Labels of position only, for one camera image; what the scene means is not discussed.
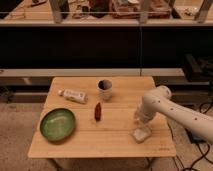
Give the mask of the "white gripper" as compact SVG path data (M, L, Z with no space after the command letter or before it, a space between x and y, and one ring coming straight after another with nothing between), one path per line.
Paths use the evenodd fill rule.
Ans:
M135 111L135 117L142 123L137 124L138 129L149 130L149 126L144 123L148 123L156 116L156 112L147 107L143 103L140 103Z

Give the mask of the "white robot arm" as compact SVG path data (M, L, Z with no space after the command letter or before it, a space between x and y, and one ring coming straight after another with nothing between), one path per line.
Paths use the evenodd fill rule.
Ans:
M213 144L213 117L178 105L171 101L171 96L172 93L166 86L158 86L145 92L136 109L136 118L146 124L159 112Z

